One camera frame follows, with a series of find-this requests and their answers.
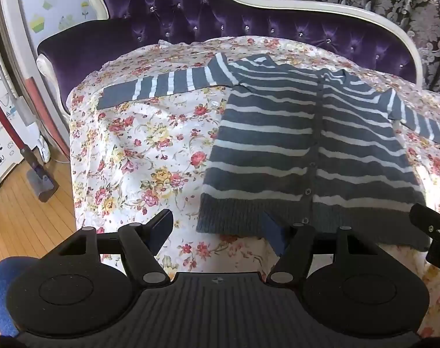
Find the floral bed sheet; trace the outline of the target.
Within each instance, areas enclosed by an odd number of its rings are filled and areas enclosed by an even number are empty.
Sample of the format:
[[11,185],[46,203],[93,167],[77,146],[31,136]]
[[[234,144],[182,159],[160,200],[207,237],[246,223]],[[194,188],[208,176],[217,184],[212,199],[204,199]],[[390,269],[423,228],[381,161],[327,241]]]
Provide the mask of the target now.
[[131,222],[143,224],[161,209],[170,209],[173,232],[157,254],[170,277],[180,271],[266,275],[277,260],[262,239],[195,230],[203,175],[227,104],[227,90],[215,87],[101,111],[96,105],[109,85],[202,66],[220,52],[231,61],[267,53],[279,64],[343,69],[377,90],[396,90],[409,107],[440,122],[440,94],[288,39],[225,37],[176,45],[160,41],[112,56],[75,87],[67,100],[76,225],[111,233]]

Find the red stick vacuum cleaner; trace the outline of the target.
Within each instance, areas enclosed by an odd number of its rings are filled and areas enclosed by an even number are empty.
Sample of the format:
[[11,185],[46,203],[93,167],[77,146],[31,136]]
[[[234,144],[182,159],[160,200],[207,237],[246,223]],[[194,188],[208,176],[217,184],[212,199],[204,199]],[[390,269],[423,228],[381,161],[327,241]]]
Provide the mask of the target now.
[[32,187],[32,190],[36,193],[39,201],[46,203],[57,191],[59,185],[40,164],[30,147],[23,142],[22,138],[20,138],[6,115],[4,115],[1,107],[0,124],[19,149],[23,159],[30,165],[30,170],[27,171],[26,176],[30,186]]

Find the grey white striped cardigan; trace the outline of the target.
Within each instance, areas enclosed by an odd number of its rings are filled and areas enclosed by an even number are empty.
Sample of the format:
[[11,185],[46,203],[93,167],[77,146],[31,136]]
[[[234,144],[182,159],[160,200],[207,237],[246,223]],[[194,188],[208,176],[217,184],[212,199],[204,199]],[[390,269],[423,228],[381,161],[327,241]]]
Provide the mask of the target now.
[[333,233],[349,226],[378,244],[426,251],[409,218],[424,198],[395,123],[440,144],[440,125],[394,90],[266,54],[106,87],[98,108],[224,86],[230,95],[200,196],[200,233],[264,236],[265,220]]

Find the purple tufted sofa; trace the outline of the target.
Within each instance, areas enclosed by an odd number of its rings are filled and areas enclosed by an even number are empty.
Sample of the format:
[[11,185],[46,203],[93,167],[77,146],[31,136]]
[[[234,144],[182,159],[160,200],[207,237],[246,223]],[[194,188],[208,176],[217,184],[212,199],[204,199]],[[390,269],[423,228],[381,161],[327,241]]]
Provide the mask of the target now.
[[37,67],[66,98],[87,75],[160,40],[202,42],[224,36],[292,39],[339,54],[371,70],[421,85],[421,55],[397,24],[353,6],[303,0],[89,0],[96,20],[42,41]]

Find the blue chair seat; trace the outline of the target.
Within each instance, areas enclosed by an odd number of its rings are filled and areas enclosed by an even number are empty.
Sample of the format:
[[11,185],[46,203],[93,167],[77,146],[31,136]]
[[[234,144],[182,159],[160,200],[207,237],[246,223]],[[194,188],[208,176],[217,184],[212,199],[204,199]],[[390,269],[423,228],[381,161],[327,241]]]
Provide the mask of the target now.
[[0,334],[16,336],[19,331],[7,308],[7,293],[13,281],[38,261],[37,258],[14,256],[0,261]]

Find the white decorated cabinet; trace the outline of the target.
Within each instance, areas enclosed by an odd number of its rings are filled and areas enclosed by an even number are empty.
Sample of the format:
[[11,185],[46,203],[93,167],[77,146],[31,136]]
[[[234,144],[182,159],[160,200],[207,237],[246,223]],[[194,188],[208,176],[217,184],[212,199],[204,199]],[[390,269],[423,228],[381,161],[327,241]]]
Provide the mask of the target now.
[[[24,142],[28,136],[22,136],[22,128],[26,128],[25,122],[19,114],[19,106],[16,95],[13,92],[10,81],[1,67],[0,61],[0,107],[12,124],[15,131]],[[14,167],[22,162],[23,158],[16,144],[0,122],[0,184],[8,176]]]

